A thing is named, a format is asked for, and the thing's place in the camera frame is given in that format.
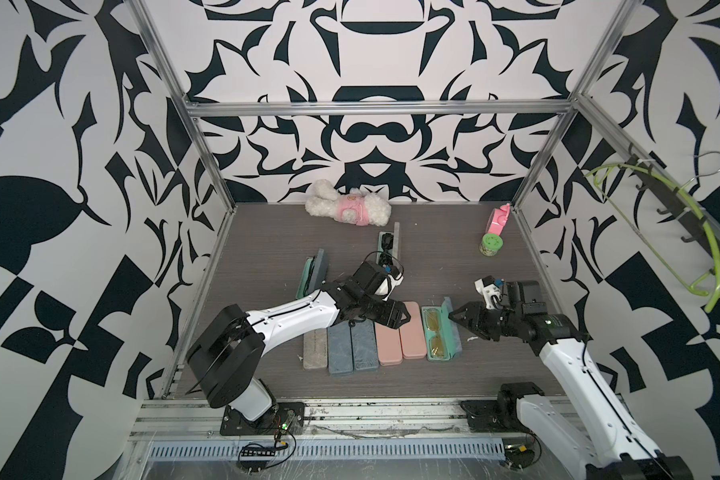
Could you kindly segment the grey case black sunglasses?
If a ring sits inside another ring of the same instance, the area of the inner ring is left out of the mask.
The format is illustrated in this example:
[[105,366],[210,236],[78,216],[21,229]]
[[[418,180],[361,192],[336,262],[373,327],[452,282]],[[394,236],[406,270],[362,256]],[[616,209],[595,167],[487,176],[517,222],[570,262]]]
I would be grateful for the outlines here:
[[397,267],[400,251],[400,223],[395,222],[391,231],[382,231],[378,235],[376,262],[387,269]]

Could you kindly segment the grey case tortoise sunglasses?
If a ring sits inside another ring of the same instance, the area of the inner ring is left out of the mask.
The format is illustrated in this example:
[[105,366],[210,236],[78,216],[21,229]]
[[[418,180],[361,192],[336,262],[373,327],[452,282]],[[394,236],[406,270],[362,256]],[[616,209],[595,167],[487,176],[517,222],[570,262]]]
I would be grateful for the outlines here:
[[342,322],[327,329],[328,372],[332,376],[354,371],[351,327]]

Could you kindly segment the grey case white sunglasses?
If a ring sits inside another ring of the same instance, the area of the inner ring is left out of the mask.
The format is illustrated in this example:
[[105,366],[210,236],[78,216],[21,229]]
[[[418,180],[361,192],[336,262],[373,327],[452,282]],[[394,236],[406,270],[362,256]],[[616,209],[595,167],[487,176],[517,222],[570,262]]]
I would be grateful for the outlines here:
[[358,321],[350,329],[354,370],[365,372],[378,369],[379,359],[374,324],[369,320]]

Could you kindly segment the beige case yellow glasses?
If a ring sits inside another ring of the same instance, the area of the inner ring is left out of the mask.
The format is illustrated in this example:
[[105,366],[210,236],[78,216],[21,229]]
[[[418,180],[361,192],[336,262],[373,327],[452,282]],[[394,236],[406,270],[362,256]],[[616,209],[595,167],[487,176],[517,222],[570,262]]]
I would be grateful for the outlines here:
[[302,366],[305,370],[323,370],[328,367],[326,329],[312,330],[303,335]]

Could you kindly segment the pink case brown glasses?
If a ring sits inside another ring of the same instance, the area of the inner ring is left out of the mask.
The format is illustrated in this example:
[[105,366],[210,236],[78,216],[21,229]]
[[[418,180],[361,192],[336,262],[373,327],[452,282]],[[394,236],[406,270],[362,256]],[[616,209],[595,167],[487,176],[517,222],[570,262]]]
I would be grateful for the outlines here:
[[398,331],[375,324],[378,361],[381,366],[399,365],[403,362],[401,339]]

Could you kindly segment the pink case purple glasses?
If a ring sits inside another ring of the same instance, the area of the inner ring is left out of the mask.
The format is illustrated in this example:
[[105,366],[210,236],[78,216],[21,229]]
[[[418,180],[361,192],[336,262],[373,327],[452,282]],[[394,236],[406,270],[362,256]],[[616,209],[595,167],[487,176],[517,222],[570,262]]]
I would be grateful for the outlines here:
[[399,329],[403,358],[406,360],[425,359],[427,344],[420,306],[416,302],[404,303],[410,320]]

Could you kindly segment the grey case gold glasses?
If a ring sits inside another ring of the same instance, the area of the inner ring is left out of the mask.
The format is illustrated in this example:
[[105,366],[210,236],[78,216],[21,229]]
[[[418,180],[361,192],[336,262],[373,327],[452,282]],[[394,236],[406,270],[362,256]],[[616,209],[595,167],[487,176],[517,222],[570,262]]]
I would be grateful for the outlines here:
[[445,297],[440,306],[423,306],[420,309],[429,361],[450,361],[463,351],[458,325],[449,318],[452,311],[450,297]]

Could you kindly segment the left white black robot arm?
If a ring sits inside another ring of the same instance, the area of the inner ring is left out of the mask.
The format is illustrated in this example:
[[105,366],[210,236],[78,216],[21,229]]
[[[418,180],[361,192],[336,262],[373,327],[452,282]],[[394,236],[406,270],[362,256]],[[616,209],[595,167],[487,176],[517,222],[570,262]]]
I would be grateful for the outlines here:
[[254,377],[268,352],[311,331],[366,320],[398,329],[411,320],[403,302],[391,298],[404,268],[365,260],[351,275],[325,282],[306,296],[262,310],[223,308],[189,348],[185,364],[195,376],[191,393],[214,409],[229,407],[259,420],[276,400]]

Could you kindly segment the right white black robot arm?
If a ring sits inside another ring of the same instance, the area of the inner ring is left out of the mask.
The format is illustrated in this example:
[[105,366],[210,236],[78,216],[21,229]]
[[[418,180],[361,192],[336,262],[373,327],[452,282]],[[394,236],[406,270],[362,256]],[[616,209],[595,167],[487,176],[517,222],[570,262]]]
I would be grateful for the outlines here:
[[587,337],[567,316],[548,311],[538,282],[488,276],[475,288],[480,300],[449,319],[484,340],[522,340],[556,378],[581,424],[559,414],[532,382],[502,385],[495,401],[470,413],[472,421],[531,435],[574,479],[692,478],[685,461],[665,454],[622,404],[590,356]]

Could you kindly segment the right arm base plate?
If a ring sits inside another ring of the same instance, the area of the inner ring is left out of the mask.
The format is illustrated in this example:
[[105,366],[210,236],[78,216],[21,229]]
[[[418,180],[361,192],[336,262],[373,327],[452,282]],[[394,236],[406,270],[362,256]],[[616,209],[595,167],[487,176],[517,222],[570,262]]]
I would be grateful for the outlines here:
[[498,400],[463,400],[459,406],[466,414],[467,423],[474,432],[522,432],[531,430],[523,425],[514,402]]

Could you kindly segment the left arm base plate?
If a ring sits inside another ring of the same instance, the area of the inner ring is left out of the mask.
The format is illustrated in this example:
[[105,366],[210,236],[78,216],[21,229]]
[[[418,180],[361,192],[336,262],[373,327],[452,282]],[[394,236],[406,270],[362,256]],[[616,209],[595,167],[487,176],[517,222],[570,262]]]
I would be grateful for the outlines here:
[[219,433],[221,436],[299,434],[304,424],[305,408],[304,402],[276,403],[257,420],[247,420],[240,412],[227,405]]

